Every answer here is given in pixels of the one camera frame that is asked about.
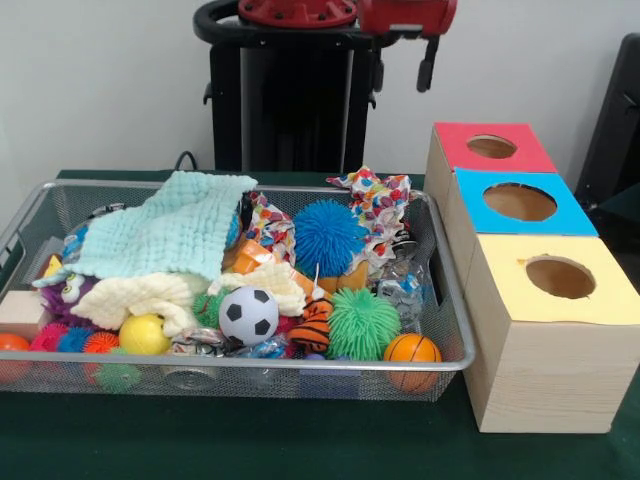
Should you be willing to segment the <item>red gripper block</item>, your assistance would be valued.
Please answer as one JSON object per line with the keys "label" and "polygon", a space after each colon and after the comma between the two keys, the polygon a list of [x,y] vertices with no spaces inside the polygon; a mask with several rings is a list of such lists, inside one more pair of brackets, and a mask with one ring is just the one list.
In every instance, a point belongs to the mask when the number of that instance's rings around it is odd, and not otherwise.
{"label": "red gripper block", "polygon": [[357,2],[357,16],[361,30],[369,34],[409,31],[425,36],[426,50],[417,76],[417,91],[425,93],[432,84],[439,35],[449,30],[457,3],[457,0],[363,0]]}

